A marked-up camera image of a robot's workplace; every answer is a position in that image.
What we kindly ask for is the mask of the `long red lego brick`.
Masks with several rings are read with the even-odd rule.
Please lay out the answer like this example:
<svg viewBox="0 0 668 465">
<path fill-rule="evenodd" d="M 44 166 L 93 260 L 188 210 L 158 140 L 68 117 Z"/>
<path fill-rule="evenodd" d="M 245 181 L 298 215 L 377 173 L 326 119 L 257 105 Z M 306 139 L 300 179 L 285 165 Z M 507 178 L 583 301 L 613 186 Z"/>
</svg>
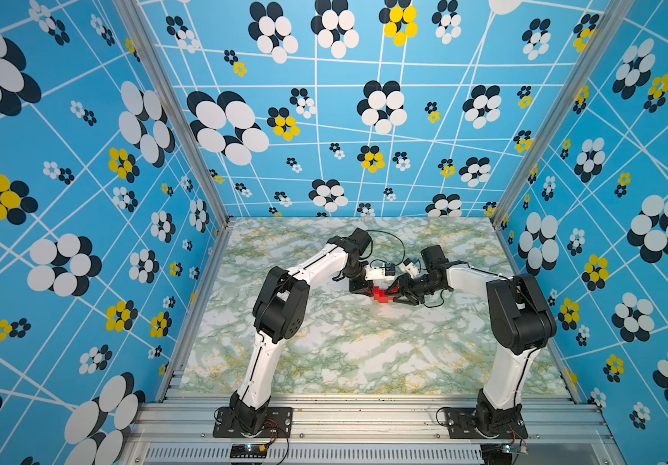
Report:
<svg viewBox="0 0 668 465">
<path fill-rule="evenodd" d="M 394 300 L 393 294 L 388 294 L 386 289 L 378 288 L 378 286 L 372 287 L 369 291 L 369 296 L 378 303 L 388 303 Z"/>
</svg>

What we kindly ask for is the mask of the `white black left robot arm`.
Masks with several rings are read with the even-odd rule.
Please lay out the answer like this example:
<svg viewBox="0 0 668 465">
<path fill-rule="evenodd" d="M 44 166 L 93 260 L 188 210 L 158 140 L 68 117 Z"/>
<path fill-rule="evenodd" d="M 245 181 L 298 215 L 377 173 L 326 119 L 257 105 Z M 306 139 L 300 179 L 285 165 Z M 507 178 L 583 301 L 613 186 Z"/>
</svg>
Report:
<svg viewBox="0 0 668 465">
<path fill-rule="evenodd" d="M 231 395 L 229 408 L 240 429 L 250 435 L 264 428 L 273 378 L 287 340 L 301 329 L 311 290 L 327 279 L 349 279 L 368 290 L 366 262 L 372 244 L 360 228 L 348 236 L 333 236 L 308 260 L 288 267 L 272 267 L 252 308 L 254 348 L 240 387 Z"/>
</svg>

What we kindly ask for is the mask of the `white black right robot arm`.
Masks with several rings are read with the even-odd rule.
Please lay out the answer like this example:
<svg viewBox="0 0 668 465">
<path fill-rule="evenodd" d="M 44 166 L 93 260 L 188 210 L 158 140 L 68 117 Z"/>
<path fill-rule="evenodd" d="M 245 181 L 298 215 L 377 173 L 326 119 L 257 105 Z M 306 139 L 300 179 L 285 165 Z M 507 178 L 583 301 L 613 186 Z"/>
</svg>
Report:
<svg viewBox="0 0 668 465">
<path fill-rule="evenodd" d="M 510 430 L 527 438 L 522 419 L 522 391 L 540 351 L 556 335 L 555 318 L 532 274 L 511 277 L 449 261 L 440 246 L 422 251 L 425 272 L 398 276 L 388 288 L 376 290 L 379 300 L 423 305 L 436 292 L 460 291 L 488 302 L 496 355 L 491 373 L 477 395 L 474 424 L 486 438 Z"/>
</svg>

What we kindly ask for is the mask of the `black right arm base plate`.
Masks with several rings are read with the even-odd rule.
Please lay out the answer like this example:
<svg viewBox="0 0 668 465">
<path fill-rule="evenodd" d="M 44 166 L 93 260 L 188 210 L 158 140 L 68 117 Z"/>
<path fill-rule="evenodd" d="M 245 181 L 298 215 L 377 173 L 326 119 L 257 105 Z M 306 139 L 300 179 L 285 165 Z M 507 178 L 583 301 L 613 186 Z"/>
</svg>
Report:
<svg viewBox="0 0 668 465">
<path fill-rule="evenodd" d="M 477 408 L 440 408 L 438 422 L 451 439 L 517 440 L 529 438 L 522 417 L 522 405 L 508 410 L 494 411 L 484 406 Z"/>
</svg>

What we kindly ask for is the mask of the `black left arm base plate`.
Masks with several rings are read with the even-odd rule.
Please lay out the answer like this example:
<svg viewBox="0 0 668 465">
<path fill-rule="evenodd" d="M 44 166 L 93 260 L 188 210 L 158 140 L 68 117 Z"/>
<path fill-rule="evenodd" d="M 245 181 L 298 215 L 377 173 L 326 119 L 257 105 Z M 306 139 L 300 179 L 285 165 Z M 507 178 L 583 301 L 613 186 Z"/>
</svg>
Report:
<svg viewBox="0 0 668 465">
<path fill-rule="evenodd" d="M 256 412 L 245 411 L 245 404 L 241 404 L 241 407 L 239 411 L 230 407 L 221 407 L 216 411 L 212 433 L 214 438 L 271 438 L 273 431 L 289 436 L 293 421 L 292 408 L 266 407 Z"/>
</svg>

